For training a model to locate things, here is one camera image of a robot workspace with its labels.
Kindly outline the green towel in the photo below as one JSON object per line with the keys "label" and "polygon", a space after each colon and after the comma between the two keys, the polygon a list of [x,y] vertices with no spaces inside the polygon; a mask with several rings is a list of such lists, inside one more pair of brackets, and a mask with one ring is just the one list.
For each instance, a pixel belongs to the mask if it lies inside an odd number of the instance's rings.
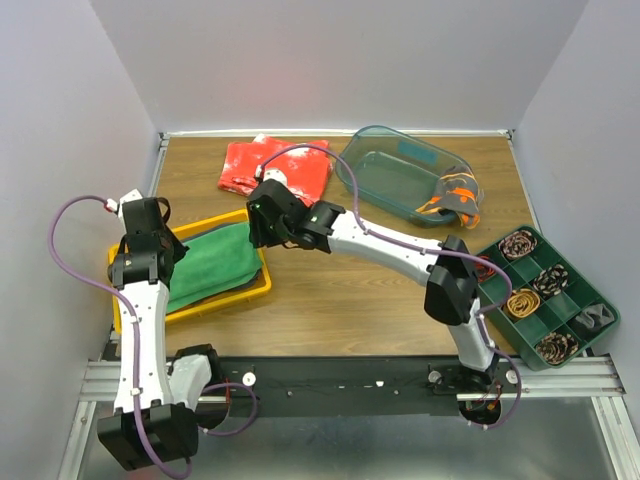
{"label": "green towel", "polygon": [[233,290],[252,280],[262,267],[249,239],[247,222],[208,231],[185,242],[186,256],[174,267],[167,313]]}

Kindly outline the dark blue towel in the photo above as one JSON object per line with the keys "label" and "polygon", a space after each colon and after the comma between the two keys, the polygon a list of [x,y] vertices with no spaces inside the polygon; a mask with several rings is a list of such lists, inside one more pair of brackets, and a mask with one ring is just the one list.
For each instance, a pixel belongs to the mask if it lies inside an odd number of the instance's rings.
{"label": "dark blue towel", "polygon": [[188,303],[252,286],[262,267],[246,222],[211,229],[189,242]]}

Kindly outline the grey orange towel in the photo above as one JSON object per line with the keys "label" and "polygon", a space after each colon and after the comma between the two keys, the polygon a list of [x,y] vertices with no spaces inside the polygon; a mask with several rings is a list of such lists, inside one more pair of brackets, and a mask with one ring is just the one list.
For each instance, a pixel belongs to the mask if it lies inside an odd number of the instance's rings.
{"label": "grey orange towel", "polygon": [[484,191],[471,168],[455,165],[443,172],[436,181],[431,198],[415,212],[421,215],[453,212],[463,227],[474,229],[480,222],[483,200]]}

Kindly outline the teal plastic basket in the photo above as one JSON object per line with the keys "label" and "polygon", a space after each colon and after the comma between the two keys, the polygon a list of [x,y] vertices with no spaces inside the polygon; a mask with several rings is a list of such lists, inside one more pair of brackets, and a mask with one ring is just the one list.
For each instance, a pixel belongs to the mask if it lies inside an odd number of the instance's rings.
{"label": "teal plastic basket", "polygon": [[335,173],[348,191],[358,188],[361,202],[421,227],[458,219],[453,212],[421,215],[415,210],[431,198],[444,171],[455,165],[470,167],[461,157],[397,130],[371,125],[354,133],[341,158]]}

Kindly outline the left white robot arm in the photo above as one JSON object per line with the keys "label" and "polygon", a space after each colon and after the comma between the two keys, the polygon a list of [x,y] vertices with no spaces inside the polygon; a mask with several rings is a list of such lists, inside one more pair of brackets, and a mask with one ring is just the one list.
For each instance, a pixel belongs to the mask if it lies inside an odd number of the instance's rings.
{"label": "left white robot arm", "polygon": [[222,380],[209,345],[169,362],[165,326],[169,286],[188,251],[167,225],[166,199],[133,190],[116,213],[124,227],[108,268],[120,311],[120,373],[113,413],[98,422],[101,444],[127,471],[190,460],[198,450],[196,408]]}

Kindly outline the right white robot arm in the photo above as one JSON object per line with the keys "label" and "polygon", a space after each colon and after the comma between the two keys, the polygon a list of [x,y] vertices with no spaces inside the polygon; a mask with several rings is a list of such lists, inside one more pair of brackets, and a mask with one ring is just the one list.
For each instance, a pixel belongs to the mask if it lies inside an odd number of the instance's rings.
{"label": "right white robot arm", "polygon": [[303,203],[276,180],[249,195],[249,238],[256,248],[292,244],[304,250],[346,254],[389,268],[425,288],[424,310],[445,325],[457,348],[456,374],[444,382],[462,391],[486,392],[496,380],[495,343],[482,325],[475,260],[464,242],[412,237],[365,222],[354,211],[318,201]]}

